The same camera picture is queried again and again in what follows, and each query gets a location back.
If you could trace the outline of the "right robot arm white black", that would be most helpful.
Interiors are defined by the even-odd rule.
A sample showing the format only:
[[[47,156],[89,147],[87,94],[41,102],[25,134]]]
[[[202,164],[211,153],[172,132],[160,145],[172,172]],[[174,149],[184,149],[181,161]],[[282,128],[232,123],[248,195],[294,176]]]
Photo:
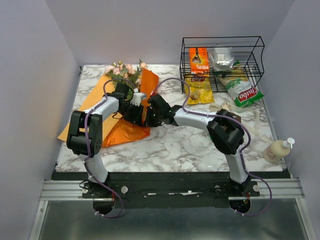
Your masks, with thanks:
[[[229,111],[191,111],[181,105],[170,106],[159,94],[152,95],[148,114],[158,124],[187,126],[207,131],[215,148],[225,155],[229,167],[230,191],[241,196],[248,190],[251,180],[246,170],[241,147],[244,143],[244,126]]]

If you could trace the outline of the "green brown snack bag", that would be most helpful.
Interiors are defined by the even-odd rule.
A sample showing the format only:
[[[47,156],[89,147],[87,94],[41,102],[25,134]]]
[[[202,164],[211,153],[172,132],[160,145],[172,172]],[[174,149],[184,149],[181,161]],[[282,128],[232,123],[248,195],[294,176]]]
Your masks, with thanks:
[[[233,118],[239,123],[241,122],[241,117],[239,115],[232,113],[226,109],[220,109],[219,111],[216,112],[216,114],[220,115],[220,116],[226,116],[229,118]],[[225,132],[227,132],[228,134],[230,134],[231,131],[234,131],[236,129],[239,129],[239,131],[242,134],[244,134],[244,130],[242,129],[242,127],[239,124],[237,124],[235,121],[232,121],[230,119],[223,118],[223,117],[219,117],[216,121],[223,128],[223,130]]]

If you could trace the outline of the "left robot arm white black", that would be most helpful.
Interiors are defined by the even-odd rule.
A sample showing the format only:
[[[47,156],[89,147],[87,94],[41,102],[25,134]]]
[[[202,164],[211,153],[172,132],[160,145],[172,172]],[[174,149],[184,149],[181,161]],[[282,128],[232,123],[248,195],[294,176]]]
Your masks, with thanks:
[[[108,171],[103,166],[100,150],[103,145],[103,122],[108,117],[120,114],[121,120],[142,127],[144,106],[147,98],[143,92],[132,89],[123,82],[115,90],[103,91],[102,99],[93,107],[71,114],[66,138],[67,148],[84,161],[88,179],[94,182],[93,191],[101,198],[107,197],[111,185],[106,182]]]

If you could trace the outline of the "orange wrapping paper sheet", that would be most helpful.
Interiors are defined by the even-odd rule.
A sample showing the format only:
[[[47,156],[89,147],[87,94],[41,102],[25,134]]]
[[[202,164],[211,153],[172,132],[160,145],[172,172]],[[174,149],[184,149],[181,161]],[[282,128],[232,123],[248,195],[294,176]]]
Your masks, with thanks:
[[[88,94],[83,104],[79,107],[79,111],[85,111],[97,104],[103,96],[103,85],[110,79],[108,76],[101,76],[93,90]],[[140,89],[149,97],[151,92],[159,83],[159,77],[150,70],[142,70],[142,82]],[[108,117],[102,124],[102,147],[110,147],[114,145],[134,142],[142,140],[150,135],[149,127],[139,127],[124,119],[115,119]]]

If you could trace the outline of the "pink fake flower bunch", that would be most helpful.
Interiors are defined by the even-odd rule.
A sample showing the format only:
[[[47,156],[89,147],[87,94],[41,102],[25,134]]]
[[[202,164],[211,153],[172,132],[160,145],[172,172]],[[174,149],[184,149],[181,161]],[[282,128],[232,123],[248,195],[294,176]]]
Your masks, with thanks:
[[[139,63],[136,68],[131,68],[131,73],[129,74],[129,80],[134,84],[135,87],[139,87],[142,82],[142,73],[144,69],[148,69],[148,65],[139,59]]]

